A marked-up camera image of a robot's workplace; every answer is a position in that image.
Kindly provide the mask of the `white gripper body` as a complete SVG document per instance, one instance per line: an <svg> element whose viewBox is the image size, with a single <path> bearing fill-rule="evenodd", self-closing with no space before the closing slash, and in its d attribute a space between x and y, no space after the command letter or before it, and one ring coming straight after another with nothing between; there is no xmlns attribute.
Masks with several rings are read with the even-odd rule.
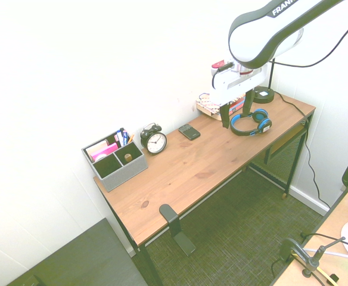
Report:
<svg viewBox="0 0 348 286"><path fill-rule="evenodd" d="M248 75L240 75L232 69L216 73L210 88L210 101L216 105L225 105L263 83L267 73L268 66L254 69Z"/></svg>

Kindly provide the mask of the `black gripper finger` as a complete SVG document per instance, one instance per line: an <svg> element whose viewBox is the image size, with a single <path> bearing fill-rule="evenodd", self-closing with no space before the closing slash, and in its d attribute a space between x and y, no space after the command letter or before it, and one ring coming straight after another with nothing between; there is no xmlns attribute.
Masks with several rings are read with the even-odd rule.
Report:
<svg viewBox="0 0 348 286"><path fill-rule="evenodd" d="M224 128L229 128L229 109L230 103L226 103L223 106L220 106L220 117L222 120L222 126Z"/></svg>
<svg viewBox="0 0 348 286"><path fill-rule="evenodd" d="M245 101L244 101L243 111L242 111L242 116L243 117L247 117L248 114L250 113L251 105L252 105L253 100L254 100L254 96L255 96L254 89L251 89L251 90L246 92L246 98L245 98Z"/></svg>

